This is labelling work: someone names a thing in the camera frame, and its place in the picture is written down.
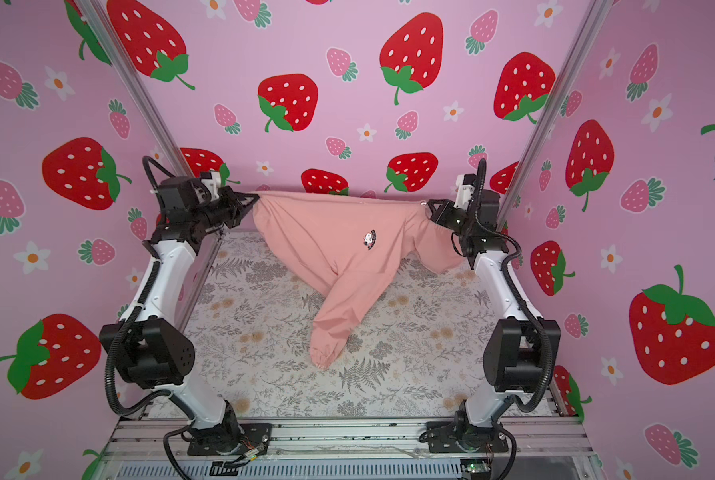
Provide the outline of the pink hooded zip jacket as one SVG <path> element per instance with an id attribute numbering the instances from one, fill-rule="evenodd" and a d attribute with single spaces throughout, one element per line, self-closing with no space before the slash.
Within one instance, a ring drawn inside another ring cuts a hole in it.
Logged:
<path id="1" fill-rule="evenodd" d="M 313 364 L 329 368 L 413 253 L 442 274 L 463 262 L 451 232 L 419 202 L 263 192 L 253 209 L 271 252 L 325 300 L 313 320 Z"/>

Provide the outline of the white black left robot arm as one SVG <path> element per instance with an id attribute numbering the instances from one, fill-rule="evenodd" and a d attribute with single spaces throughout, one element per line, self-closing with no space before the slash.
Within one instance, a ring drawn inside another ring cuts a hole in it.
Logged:
<path id="1" fill-rule="evenodd" d="M 230 454 L 249 445 L 249 439 L 229 402 L 195 372 L 194 344 L 173 321 L 203 240 L 239 226 L 260 198 L 223 184 L 217 172 L 199 177 L 167 173 L 157 182 L 153 172 L 163 165 L 146 156 L 143 166 L 161 219 L 143 242 L 150 256 L 144 283 L 120 319 L 100 332 L 107 352 L 107 402 L 117 416 L 128 417 L 163 397 L 187 415 L 185 432 L 193 448 Z"/>

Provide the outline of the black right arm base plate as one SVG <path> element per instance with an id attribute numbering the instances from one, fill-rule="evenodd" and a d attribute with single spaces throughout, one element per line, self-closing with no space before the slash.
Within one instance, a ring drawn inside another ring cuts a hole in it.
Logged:
<path id="1" fill-rule="evenodd" d="M 431 421 L 419 436 L 431 453 L 507 453 L 505 435 L 493 428 L 473 427 L 467 423 Z"/>

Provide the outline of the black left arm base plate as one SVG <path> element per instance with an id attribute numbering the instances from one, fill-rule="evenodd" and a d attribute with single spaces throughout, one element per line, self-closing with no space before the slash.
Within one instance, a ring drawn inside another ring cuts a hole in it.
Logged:
<path id="1" fill-rule="evenodd" d="M 207 429 L 191 429 L 188 455 L 223 456 L 236 461 L 250 460 L 267 454 L 272 433 L 271 423 L 227 424 Z"/>

